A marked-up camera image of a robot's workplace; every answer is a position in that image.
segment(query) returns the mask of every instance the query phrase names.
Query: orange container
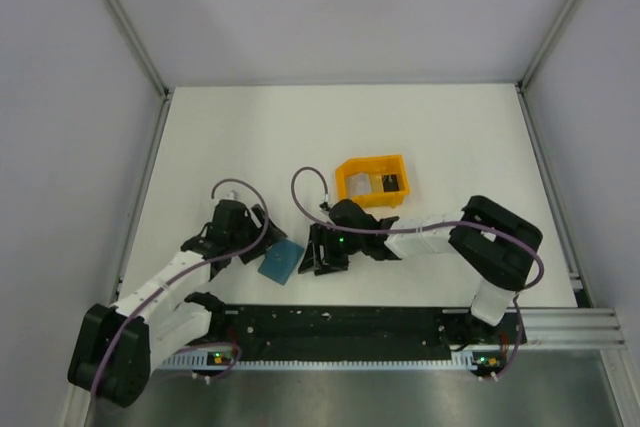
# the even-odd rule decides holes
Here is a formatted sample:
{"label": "orange container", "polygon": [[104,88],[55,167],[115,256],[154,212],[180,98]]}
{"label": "orange container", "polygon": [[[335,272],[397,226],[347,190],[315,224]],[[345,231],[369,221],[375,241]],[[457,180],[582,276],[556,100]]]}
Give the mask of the orange container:
{"label": "orange container", "polygon": [[409,180],[401,155],[349,159],[336,169],[340,200],[362,208],[396,207],[409,195]]}

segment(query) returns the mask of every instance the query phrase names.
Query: yellow plastic box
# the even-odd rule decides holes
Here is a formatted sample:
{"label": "yellow plastic box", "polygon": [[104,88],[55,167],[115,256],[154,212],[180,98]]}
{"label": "yellow plastic box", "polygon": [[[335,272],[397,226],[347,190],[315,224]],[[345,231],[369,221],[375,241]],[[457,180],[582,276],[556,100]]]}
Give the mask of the yellow plastic box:
{"label": "yellow plastic box", "polygon": [[360,207],[396,207],[409,195],[402,155],[349,159],[336,169],[340,200]]}

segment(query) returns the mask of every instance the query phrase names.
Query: white wall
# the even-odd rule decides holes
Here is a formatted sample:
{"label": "white wall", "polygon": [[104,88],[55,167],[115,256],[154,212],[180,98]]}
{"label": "white wall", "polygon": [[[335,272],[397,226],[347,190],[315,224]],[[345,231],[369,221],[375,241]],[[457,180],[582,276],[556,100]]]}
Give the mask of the white wall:
{"label": "white wall", "polygon": [[519,80],[564,0],[122,0],[171,86]]}
{"label": "white wall", "polygon": [[640,0],[584,0],[531,91],[595,294],[640,365]]}
{"label": "white wall", "polygon": [[54,425],[158,99],[101,0],[0,0],[0,424]]}

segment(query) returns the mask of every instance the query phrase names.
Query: white table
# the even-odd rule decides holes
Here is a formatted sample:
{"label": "white table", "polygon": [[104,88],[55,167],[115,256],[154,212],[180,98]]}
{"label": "white table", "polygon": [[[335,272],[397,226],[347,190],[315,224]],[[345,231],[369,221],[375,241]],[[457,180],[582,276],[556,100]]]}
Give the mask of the white table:
{"label": "white table", "polygon": [[[404,156],[411,195],[397,209],[375,209],[374,215],[445,213],[460,210],[474,194],[486,195],[544,234],[539,252],[545,278],[522,294],[520,304],[576,306],[512,85],[177,89],[122,295],[162,269],[210,220],[209,194],[217,180],[238,177],[253,184],[274,222],[306,245],[309,222],[289,194],[294,171],[317,167],[335,192],[334,171],[342,162],[387,154]],[[320,182],[310,173],[299,180],[302,202],[319,213]],[[230,188],[247,205],[255,203],[242,187]],[[258,274],[260,261],[234,260],[211,283],[211,291],[229,303],[463,307],[471,303],[479,281],[454,254],[400,262],[374,262],[359,254],[347,272],[316,277],[294,271],[285,286]]]}

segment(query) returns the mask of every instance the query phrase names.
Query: blue object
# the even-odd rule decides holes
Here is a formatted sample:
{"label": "blue object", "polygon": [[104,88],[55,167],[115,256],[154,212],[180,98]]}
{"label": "blue object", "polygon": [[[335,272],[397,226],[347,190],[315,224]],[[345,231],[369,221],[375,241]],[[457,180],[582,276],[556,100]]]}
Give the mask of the blue object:
{"label": "blue object", "polygon": [[276,242],[265,254],[258,272],[274,282],[284,285],[293,269],[298,265],[303,253],[302,246],[288,239]]}

